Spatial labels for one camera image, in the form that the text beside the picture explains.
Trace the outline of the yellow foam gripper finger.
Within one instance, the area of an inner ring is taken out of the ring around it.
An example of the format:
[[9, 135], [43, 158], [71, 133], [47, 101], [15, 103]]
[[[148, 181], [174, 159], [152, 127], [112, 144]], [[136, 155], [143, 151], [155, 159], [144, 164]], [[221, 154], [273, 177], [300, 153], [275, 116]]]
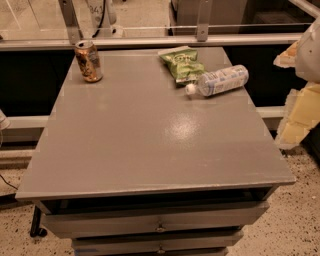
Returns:
[[281, 68], [290, 68], [295, 66], [295, 57], [297, 53], [298, 42], [291, 44], [280, 55], [277, 55], [273, 64]]
[[291, 89], [275, 139], [283, 150], [298, 146], [320, 123], [320, 84], [308, 82], [301, 90]]

